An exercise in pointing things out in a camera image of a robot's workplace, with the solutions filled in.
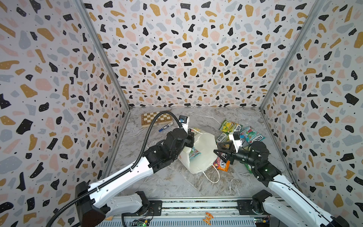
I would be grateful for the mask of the white paper bag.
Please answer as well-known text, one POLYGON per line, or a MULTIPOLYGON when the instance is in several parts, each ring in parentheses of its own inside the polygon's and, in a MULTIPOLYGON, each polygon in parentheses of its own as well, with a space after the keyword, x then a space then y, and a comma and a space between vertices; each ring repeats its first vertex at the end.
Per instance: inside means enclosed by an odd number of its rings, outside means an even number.
POLYGON ((192 160, 189 160, 191 148, 185 147, 178 156, 181 163, 187 168, 191 174, 203 174, 211 183, 218 183, 220 180, 219 171, 213 166, 217 155, 213 152, 217 149, 215 136, 201 129, 189 128, 194 133, 194 148, 201 154, 192 160), (213 167, 217 173, 218 179, 212 181, 206 175, 206 171, 213 167))

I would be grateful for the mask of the yellow green snack packet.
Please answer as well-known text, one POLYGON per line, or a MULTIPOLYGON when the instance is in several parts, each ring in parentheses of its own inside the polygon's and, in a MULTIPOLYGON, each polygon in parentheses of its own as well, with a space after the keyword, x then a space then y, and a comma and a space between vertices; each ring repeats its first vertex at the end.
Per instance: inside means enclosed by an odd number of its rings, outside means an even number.
POLYGON ((251 173, 252 173, 251 166, 250 166, 249 164, 245 164, 245 167, 246 167, 247 171, 251 174, 251 173))
POLYGON ((228 133, 221 133, 220 136, 216 138, 216 143, 222 143, 222 142, 229 142, 229 134, 228 133))
POLYGON ((220 128, 220 131, 224 132, 224 133, 230 133, 230 132, 235 132, 235 131, 241 131, 242 130, 242 125, 239 123, 235 123, 232 122, 228 119, 225 119, 220 128))

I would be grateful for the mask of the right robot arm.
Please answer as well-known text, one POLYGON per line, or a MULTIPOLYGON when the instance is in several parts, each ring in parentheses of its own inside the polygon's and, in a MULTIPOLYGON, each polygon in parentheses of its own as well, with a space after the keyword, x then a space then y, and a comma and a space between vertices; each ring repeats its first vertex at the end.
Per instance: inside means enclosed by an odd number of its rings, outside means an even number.
POLYGON ((247 148, 235 140, 217 143, 214 153, 224 162, 250 165, 252 174, 267 188, 252 197, 255 214, 267 213, 288 227, 349 226, 344 217, 335 217, 311 201, 271 164, 270 152, 263 142, 255 141, 247 148))

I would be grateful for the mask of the green teal snack packet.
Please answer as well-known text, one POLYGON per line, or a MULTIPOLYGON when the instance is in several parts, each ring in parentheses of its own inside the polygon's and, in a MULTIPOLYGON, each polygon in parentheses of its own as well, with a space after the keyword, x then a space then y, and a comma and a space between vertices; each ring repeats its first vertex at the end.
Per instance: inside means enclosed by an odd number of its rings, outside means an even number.
POLYGON ((245 139, 245 141, 249 144, 252 144, 255 141, 262 141, 265 137, 257 132, 253 127, 248 126, 241 131, 241 137, 245 139))

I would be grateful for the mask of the orange snack packet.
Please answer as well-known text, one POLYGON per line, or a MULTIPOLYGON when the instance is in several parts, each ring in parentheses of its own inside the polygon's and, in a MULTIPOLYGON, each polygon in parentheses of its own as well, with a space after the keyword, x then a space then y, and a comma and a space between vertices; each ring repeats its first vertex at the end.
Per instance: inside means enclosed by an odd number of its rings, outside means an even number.
POLYGON ((224 162, 220 157, 217 157, 217 159, 213 163, 213 166, 217 170, 227 172, 229 170, 230 161, 224 162))

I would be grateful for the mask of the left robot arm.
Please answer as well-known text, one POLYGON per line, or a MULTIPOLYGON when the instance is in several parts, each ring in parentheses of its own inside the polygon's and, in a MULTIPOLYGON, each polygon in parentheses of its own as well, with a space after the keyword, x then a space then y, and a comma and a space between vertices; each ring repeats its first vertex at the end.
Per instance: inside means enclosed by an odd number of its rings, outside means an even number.
POLYGON ((144 192, 136 192, 119 200, 115 196, 137 181, 169 166, 185 147, 194 146, 194 133, 188 129, 176 128, 167 134, 165 140, 143 152, 140 161, 135 161, 117 173, 88 184, 76 186, 76 209, 81 227, 95 227, 106 217, 117 212, 144 214, 150 202, 144 192))

